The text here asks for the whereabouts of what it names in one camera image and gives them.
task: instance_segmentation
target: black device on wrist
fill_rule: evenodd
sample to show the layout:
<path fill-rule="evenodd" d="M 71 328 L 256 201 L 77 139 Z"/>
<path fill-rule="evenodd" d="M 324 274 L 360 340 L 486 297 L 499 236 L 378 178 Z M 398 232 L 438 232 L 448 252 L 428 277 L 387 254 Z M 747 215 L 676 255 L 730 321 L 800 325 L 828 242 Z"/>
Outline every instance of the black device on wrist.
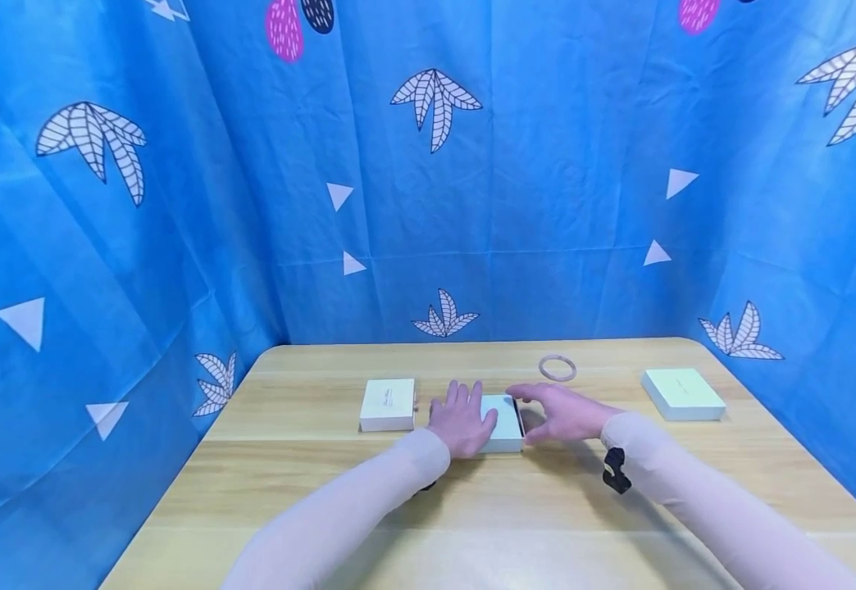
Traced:
<path fill-rule="evenodd" d="M 604 459 L 602 480 L 611 489 L 625 493 L 631 489 L 631 479 L 625 477 L 622 467 L 625 465 L 625 451 L 619 447 L 609 448 Z"/>

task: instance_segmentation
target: left hand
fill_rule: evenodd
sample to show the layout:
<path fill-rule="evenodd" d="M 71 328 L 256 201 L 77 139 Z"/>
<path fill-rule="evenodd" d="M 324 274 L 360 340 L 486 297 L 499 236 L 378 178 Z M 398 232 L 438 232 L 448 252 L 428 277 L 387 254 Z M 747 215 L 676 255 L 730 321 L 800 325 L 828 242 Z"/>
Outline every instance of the left hand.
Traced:
<path fill-rule="evenodd" d="M 445 402 L 430 400 L 428 429 L 441 439 L 452 459 L 470 459 L 490 440 L 497 426 L 497 411 L 490 410 L 481 420 L 484 385 L 477 381 L 470 393 L 467 385 L 452 381 Z"/>

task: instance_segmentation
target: wooden table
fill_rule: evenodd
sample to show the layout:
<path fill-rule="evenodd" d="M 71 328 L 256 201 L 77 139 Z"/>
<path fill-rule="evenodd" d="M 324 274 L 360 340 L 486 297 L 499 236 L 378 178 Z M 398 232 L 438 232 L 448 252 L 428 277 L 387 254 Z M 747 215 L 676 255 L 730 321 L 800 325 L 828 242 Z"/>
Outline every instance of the wooden table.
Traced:
<path fill-rule="evenodd" d="M 256 529 L 399 436 L 357 431 L 368 379 L 416 378 L 424 424 L 427 400 L 450 379 L 502 391 L 543 380 L 536 364 L 550 353 L 576 362 L 573 389 L 658 420 L 641 371 L 698 369 L 727 416 L 662 424 L 856 571 L 856 501 L 699 343 L 385 344 L 262 355 L 103 588 L 218 588 Z M 387 516 L 328 588 L 738 588 L 666 511 L 602 484 L 598 448 L 455 462 Z"/>

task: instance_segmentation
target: pink arm sleeve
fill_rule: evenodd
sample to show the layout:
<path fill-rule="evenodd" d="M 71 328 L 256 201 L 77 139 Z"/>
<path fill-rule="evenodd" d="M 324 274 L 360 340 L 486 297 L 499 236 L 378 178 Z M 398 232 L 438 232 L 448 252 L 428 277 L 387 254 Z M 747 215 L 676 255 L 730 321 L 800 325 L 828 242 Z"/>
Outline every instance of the pink arm sleeve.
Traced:
<path fill-rule="evenodd" d="M 602 444 L 625 452 L 622 472 L 634 489 L 669 510 L 745 590 L 856 589 L 836 558 L 648 418 L 611 417 Z"/>
<path fill-rule="evenodd" d="M 426 429 L 343 473 L 258 530 L 223 590 L 318 588 L 382 518 L 448 470 L 451 455 Z"/>

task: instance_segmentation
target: blue fabric backdrop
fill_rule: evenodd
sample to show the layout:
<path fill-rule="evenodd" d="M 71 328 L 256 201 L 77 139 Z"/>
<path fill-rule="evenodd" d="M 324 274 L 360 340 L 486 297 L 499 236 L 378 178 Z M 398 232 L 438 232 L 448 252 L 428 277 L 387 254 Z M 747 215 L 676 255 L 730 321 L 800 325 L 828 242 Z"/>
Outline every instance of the blue fabric backdrop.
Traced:
<path fill-rule="evenodd" d="M 335 1 L 0 0 L 0 588 L 277 343 L 694 338 L 856 496 L 856 2 Z"/>

